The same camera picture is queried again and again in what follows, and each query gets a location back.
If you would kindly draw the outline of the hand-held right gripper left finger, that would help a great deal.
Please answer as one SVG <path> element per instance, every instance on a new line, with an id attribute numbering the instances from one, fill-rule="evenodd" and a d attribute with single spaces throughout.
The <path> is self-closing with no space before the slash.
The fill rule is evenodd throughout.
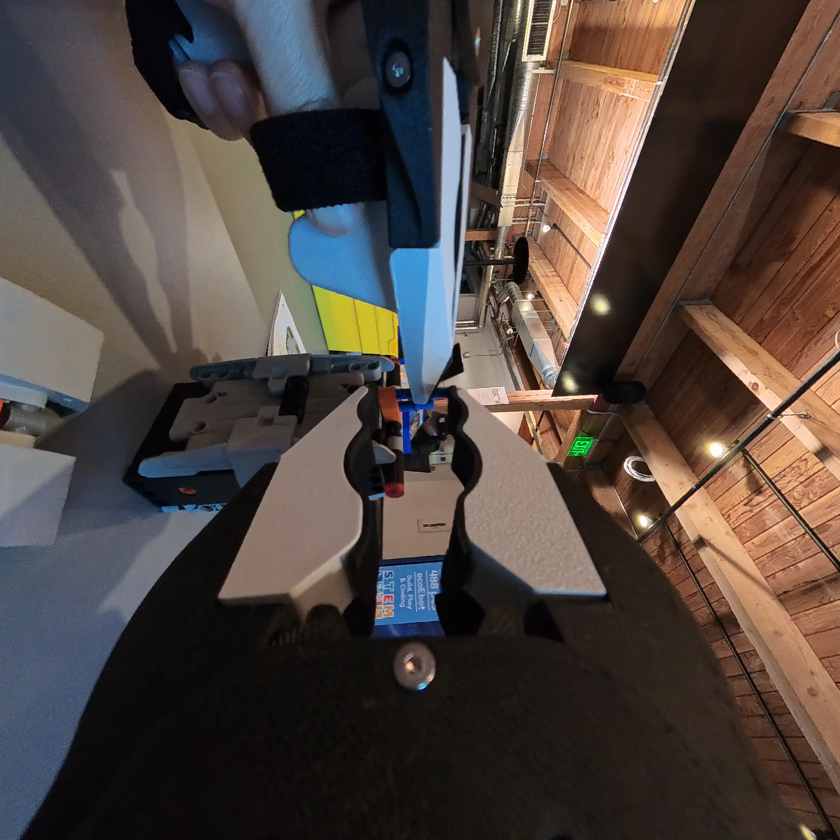
<path id="1" fill-rule="evenodd" d="M 282 604 L 304 619 L 343 612 L 358 595 L 364 521 L 371 513 L 375 386 L 363 385 L 280 457 L 218 594 L 228 606 Z"/>

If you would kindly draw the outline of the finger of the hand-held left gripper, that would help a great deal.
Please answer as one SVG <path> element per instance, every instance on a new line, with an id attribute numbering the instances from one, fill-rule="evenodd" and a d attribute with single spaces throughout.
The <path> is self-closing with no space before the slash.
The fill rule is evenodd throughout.
<path id="1" fill-rule="evenodd" d="M 397 248 L 391 271 L 406 374 L 416 403 L 426 402 L 448 367 L 464 246 Z"/>

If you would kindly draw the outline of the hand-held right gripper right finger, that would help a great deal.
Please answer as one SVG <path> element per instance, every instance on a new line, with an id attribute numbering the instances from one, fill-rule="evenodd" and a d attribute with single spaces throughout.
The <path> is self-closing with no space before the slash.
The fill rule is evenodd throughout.
<path id="1" fill-rule="evenodd" d="M 607 589 L 549 464 L 466 390 L 450 388 L 451 465 L 460 484 L 450 536 L 450 619 L 496 607 L 601 605 Z"/>

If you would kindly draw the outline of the grey toy robot model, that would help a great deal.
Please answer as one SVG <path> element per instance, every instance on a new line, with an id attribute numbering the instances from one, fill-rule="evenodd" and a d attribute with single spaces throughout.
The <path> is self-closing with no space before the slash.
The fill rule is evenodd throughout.
<path id="1" fill-rule="evenodd" d="M 173 385 L 122 482 L 163 512 L 219 511 L 348 396 L 384 385 L 395 366 L 365 353 L 198 365 Z"/>

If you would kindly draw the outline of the grey curved toy panel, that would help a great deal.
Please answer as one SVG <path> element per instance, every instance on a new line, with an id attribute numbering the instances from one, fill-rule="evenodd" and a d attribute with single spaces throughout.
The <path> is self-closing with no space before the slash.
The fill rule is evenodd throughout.
<path id="1" fill-rule="evenodd" d="M 91 402 L 102 332 L 1 279 L 1 545 L 56 540 L 76 466 L 49 448 Z"/>

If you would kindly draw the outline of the grey desk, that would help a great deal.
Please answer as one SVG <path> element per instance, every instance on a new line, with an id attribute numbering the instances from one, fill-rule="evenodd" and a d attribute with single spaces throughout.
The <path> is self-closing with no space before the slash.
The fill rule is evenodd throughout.
<path id="1" fill-rule="evenodd" d="M 2 2 L 2 277 L 103 333 L 92 404 L 48 446 L 77 459 L 54 544 L 2 550 L 2 838 L 63 762 L 133 611 L 214 518 L 122 476 L 175 382 L 266 348 L 282 292 L 316 302 L 244 141 L 174 120 L 137 73 L 121 2 Z"/>

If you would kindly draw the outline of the person's left hand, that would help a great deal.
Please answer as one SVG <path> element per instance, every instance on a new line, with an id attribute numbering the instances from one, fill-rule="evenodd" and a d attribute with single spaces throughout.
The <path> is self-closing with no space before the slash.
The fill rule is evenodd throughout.
<path id="1" fill-rule="evenodd" d="M 187 61 L 177 71 L 204 128 L 249 139 L 254 124 L 292 112 L 378 103 L 360 2 L 210 1 L 237 24 L 244 65 Z"/>

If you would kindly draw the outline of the yellow plastic bin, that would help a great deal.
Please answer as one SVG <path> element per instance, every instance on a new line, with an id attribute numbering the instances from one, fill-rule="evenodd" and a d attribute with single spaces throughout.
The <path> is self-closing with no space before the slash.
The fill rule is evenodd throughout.
<path id="1" fill-rule="evenodd" d="M 395 312 L 312 287 L 328 350 L 401 357 Z"/>

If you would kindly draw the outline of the blue robot kit box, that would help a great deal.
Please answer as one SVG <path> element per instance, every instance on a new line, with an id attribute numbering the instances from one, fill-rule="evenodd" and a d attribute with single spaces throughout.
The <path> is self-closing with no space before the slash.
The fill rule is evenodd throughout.
<path id="1" fill-rule="evenodd" d="M 384 562 L 376 584 L 373 638 L 443 637 L 436 598 L 442 555 Z"/>

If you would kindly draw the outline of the white instruction booklet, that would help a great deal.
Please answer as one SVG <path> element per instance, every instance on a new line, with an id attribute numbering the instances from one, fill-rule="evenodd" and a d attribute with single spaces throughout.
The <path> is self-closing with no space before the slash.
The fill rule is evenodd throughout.
<path id="1" fill-rule="evenodd" d="M 266 356 L 295 355 L 306 352 L 284 294 L 279 292 L 269 320 Z"/>

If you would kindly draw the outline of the white air vent grille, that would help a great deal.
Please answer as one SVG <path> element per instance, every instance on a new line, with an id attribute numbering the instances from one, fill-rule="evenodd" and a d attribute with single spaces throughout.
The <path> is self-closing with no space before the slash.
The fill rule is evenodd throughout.
<path id="1" fill-rule="evenodd" d="M 521 60 L 544 61 L 549 52 L 557 1 L 527 1 L 524 4 L 524 30 Z"/>

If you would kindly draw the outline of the black panel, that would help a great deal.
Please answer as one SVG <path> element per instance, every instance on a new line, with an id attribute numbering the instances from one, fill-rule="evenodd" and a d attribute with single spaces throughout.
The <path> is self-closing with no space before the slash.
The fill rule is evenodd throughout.
<path id="1" fill-rule="evenodd" d="M 694 2 L 554 394 L 616 373 L 778 65 L 806 1 Z"/>

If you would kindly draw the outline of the silver air duct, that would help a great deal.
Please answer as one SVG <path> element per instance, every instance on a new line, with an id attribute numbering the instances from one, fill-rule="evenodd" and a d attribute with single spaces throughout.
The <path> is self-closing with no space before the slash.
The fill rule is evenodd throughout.
<path id="1" fill-rule="evenodd" d="M 560 363 L 541 313 L 532 300 L 523 296 L 515 282 L 510 281 L 504 286 L 502 298 L 510 301 L 511 322 L 528 359 L 542 382 L 553 388 L 560 375 Z"/>

